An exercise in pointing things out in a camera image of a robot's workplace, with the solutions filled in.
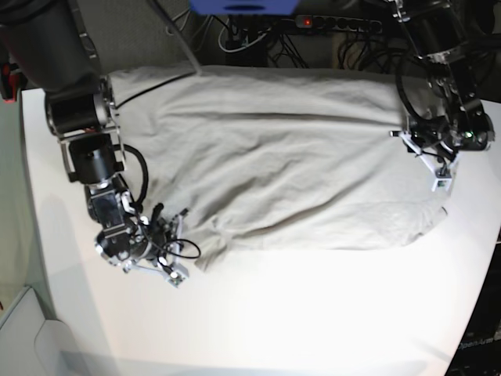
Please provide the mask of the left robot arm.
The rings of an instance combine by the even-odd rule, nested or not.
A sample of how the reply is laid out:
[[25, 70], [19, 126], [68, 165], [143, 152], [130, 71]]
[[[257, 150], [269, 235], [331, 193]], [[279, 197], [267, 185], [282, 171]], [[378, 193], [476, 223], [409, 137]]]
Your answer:
[[[478, 96], [469, 42], [449, 1], [392, 1], [390, 7], [409, 43], [395, 72], [409, 115], [398, 137], [437, 179], [447, 179], [460, 152], [486, 150], [495, 139]], [[442, 115], [421, 115], [410, 103], [403, 86], [403, 68], [410, 61], [424, 67]]]

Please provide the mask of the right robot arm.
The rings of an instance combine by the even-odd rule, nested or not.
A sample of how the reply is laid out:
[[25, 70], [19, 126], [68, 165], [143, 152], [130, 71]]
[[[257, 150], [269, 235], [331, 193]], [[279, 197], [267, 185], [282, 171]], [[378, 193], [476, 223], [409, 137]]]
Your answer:
[[27, 83], [44, 91], [45, 117], [71, 182], [85, 189], [95, 247], [125, 272], [160, 275], [173, 286], [188, 277], [181, 264], [184, 213], [142, 214], [149, 172], [144, 156], [122, 142], [111, 81], [73, 1], [1, 4], [1, 93], [13, 101]]

